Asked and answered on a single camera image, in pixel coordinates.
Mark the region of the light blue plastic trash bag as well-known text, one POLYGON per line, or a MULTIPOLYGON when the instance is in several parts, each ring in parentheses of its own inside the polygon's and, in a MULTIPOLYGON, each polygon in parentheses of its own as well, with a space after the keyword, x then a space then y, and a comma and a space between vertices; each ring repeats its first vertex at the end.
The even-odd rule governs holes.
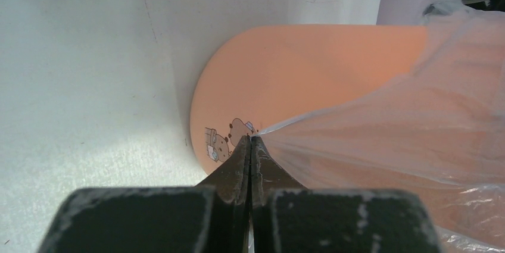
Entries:
POLYGON ((416 195, 441 252, 504 251, 504 13, 429 0, 426 46, 379 89, 260 133, 307 189, 416 195))

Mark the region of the orange plastic trash bin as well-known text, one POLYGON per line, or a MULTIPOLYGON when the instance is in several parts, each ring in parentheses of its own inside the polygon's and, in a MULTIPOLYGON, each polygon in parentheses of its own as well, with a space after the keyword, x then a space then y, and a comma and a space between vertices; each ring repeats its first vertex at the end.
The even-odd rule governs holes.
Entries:
POLYGON ((242 135, 371 93, 407 73, 421 54, 423 26, 256 27, 227 41, 195 89, 190 134, 212 173, 242 135))

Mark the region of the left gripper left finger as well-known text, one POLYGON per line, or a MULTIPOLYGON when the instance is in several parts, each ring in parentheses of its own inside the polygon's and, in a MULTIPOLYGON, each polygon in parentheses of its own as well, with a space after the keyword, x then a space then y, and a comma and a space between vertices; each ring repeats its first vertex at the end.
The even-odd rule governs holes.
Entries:
POLYGON ((39 252, 247 252, 251 139, 190 187, 81 188, 39 252))

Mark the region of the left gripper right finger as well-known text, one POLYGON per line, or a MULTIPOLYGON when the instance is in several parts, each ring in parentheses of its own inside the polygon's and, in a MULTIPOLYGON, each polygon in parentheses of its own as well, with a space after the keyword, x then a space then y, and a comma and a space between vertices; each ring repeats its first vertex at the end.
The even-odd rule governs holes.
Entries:
POLYGON ((255 252, 441 252, 421 200, 395 189, 307 189, 251 139, 255 252))

